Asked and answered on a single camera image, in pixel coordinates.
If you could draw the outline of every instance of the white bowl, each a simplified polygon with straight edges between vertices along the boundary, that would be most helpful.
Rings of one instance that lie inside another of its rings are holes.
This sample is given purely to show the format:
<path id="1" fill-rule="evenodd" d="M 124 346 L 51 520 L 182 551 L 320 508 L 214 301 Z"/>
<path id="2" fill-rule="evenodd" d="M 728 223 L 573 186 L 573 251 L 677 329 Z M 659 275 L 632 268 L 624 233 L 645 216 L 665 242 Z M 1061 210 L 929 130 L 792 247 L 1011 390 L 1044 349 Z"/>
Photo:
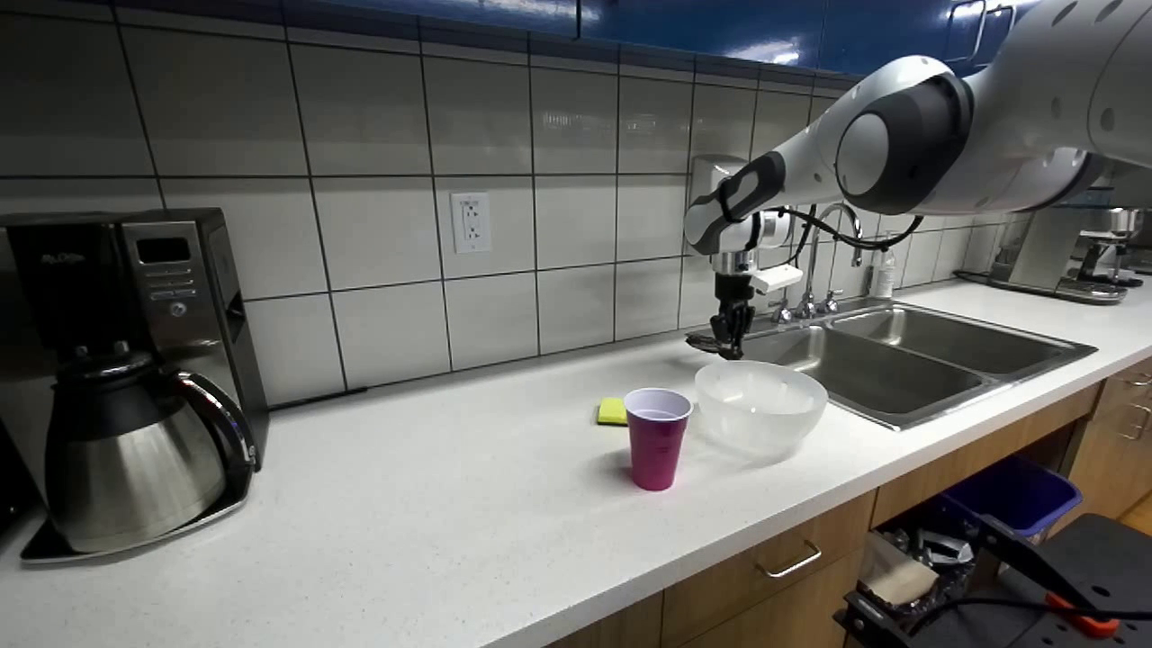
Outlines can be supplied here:
<path id="1" fill-rule="evenodd" d="M 780 460 L 818 428 L 827 394 L 777 362 L 711 362 L 694 374 L 705 437 L 749 460 Z"/>

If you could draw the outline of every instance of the black cable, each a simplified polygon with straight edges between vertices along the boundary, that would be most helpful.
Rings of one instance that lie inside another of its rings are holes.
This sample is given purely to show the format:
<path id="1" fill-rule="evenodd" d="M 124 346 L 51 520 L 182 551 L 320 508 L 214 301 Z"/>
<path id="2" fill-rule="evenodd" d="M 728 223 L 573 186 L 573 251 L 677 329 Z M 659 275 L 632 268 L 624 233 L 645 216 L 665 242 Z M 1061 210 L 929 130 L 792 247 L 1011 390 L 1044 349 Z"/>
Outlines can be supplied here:
<path id="1" fill-rule="evenodd" d="M 921 626 L 929 626 L 932 619 L 941 619 L 950 610 L 1031 610 L 1031 613 L 1055 613 L 1055 614 L 1092 614 L 1092 619 L 1152 619 L 1152 613 L 1113 613 L 1113 610 L 1053 610 L 1042 602 L 1018 602 L 1018 599 L 958 599 L 946 602 L 941 610 L 929 610 L 929 614 L 921 614 L 911 632 L 918 632 Z"/>
<path id="2" fill-rule="evenodd" d="M 924 223 L 924 216 L 915 216 L 915 218 L 911 218 L 911 226 L 908 226 L 908 230 L 899 230 L 898 236 L 868 242 L 868 236 L 845 236 L 845 233 L 839 233 L 834 226 L 827 226 L 825 218 L 818 218 L 818 216 L 812 216 L 812 211 L 798 211 L 798 210 L 780 210 L 780 211 L 789 211 L 792 218 L 804 218 L 804 223 L 812 223 L 812 226 L 818 226 L 818 230 L 833 233 L 833 236 L 834 236 L 834 242 L 842 242 L 842 244 L 854 244 L 854 247 L 880 247 L 880 251 L 885 251 L 885 247 L 899 244 L 905 236 L 911 236 L 911 233 Z"/>
<path id="3" fill-rule="evenodd" d="M 798 263 L 807 233 L 815 233 L 815 223 L 804 218 L 804 233 L 798 233 L 798 242 L 797 242 L 797 247 L 792 247 L 792 256 L 784 263 L 792 263 L 792 268 Z"/>

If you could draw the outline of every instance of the stainless steel carafe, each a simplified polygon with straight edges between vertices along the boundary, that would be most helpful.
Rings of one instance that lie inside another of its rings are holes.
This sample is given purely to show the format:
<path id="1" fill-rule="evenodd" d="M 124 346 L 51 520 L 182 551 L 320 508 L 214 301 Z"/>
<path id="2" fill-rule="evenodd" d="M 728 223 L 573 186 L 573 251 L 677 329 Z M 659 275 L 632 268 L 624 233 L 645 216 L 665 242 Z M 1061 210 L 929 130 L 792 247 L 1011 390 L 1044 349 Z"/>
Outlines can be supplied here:
<path id="1" fill-rule="evenodd" d="M 251 481 L 246 415 L 204 377 L 131 354 L 59 374 L 46 516 L 72 551 L 150 545 Z"/>

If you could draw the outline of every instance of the drawer handle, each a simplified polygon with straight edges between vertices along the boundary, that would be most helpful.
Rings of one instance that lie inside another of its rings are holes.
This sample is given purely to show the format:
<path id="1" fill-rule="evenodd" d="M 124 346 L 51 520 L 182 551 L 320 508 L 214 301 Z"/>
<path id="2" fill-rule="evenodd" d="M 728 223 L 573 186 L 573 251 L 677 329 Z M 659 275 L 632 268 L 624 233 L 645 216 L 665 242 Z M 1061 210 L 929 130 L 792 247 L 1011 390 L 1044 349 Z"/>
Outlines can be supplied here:
<path id="1" fill-rule="evenodd" d="M 804 571 L 804 569 L 812 569 L 812 566 L 818 566 L 822 557 L 825 557 L 825 551 L 815 545 L 815 539 L 804 539 L 804 547 L 812 551 L 807 557 L 798 557 L 798 560 L 792 560 L 792 566 L 784 566 L 784 569 L 766 569 L 765 560 L 755 560 L 759 566 L 759 571 L 766 576 L 766 578 L 792 578 L 797 571 Z"/>

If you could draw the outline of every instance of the carafe handle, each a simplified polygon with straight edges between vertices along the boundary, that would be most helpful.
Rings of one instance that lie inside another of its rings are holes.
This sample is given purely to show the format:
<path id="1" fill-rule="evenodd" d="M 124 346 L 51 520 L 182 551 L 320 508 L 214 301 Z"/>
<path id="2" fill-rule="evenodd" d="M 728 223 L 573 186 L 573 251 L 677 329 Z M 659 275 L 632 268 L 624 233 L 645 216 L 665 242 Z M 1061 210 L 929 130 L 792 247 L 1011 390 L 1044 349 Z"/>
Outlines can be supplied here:
<path id="1" fill-rule="evenodd" d="M 209 431 L 225 458 L 228 494 L 246 496 L 255 472 L 255 444 L 249 418 L 214 383 L 191 372 L 177 372 L 173 377 L 186 396 L 191 410 L 198 410 L 209 420 Z"/>

